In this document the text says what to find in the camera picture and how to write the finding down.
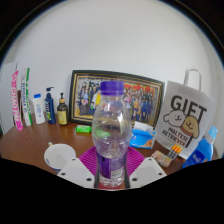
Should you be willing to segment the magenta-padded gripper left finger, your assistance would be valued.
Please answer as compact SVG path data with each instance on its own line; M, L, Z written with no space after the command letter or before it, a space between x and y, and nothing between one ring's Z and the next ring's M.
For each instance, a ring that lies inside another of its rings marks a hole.
M94 147L79 158L72 158L58 173L58 176L84 188L93 188L97 173L97 157Z

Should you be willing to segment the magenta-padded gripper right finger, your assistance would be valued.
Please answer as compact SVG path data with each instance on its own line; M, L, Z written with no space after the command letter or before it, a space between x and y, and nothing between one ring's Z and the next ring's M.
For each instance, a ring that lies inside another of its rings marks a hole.
M126 165L130 188L140 188L166 177L166 173L154 158L144 157L132 147L128 149Z

